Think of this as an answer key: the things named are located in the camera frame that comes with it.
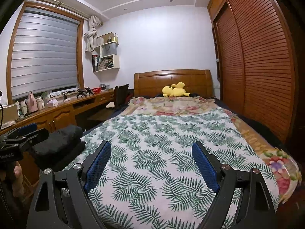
louvered door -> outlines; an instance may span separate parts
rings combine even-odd
[[[239,31],[245,73],[243,114],[286,140],[292,117],[294,67],[271,0],[228,0]],[[226,35],[230,35],[226,25]],[[231,53],[230,60],[235,60]]]
[[[242,49],[231,9],[227,4],[216,18],[221,48],[223,101],[239,114],[244,105],[244,73]]]

wooden desk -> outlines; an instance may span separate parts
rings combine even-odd
[[[98,95],[91,95],[85,98],[76,96],[68,102],[60,102],[57,107],[46,108],[26,117],[23,121],[0,131],[0,135],[16,127],[22,127],[31,123],[36,123],[37,128],[46,128],[49,132],[54,132],[70,124],[76,125],[75,115],[85,112],[99,105],[113,101],[113,90],[104,91]],[[30,189],[29,195],[35,190],[39,181],[39,168],[34,163],[34,159],[27,152],[23,153],[23,160],[19,161],[22,167],[24,179]]]

wooden window frame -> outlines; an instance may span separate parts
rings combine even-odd
[[[42,3],[35,3],[35,2],[24,2],[21,11],[17,17],[11,40],[10,40],[10,45],[9,45],[9,51],[7,54],[7,63],[6,63],[6,90],[7,90],[7,100],[9,104],[13,103],[12,100],[12,83],[11,83],[11,68],[12,68],[12,56],[13,56],[13,48],[14,48],[14,43],[15,43],[15,38],[17,34],[17,29],[21,20],[21,17],[23,15],[23,12],[26,7],[33,7],[33,8],[39,8],[39,9],[44,9],[47,11],[51,11],[60,15],[67,16],[69,18],[72,18],[74,20],[77,20],[80,22],[77,26],[77,39],[76,39],[76,66],[77,66],[77,81],[80,85],[81,89],[84,89],[84,83],[83,83],[83,19],[73,15],[69,12],[63,11],[61,9],[48,6],[46,4]]]

window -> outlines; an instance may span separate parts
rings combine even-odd
[[[82,21],[26,4],[21,13],[13,41],[11,97],[8,86],[8,99],[22,98],[28,92],[35,94],[81,86],[82,69],[80,72],[78,66],[82,67],[82,63],[77,60],[82,47],[80,45],[79,53],[77,43],[79,30],[81,35],[83,31]]]

metal screw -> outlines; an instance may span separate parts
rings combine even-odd
[[[253,171],[255,174],[259,174],[259,173],[260,173],[260,170],[257,169],[257,168],[253,168],[252,171]]]
[[[44,174],[50,174],[51,173],[51,169],[50,168],[47,168],[47,169],[45,169],[45,171],[43,172]]]
[[[225,169],[225,170],[228,170],[228,169],[230,169],[230,165],[228,165],[228,164],[223,164],[223,165],[222,165],[222,168]]]
[[[73,165],[73,169],[80,169],[81,168],[81,164],[75,164]]]

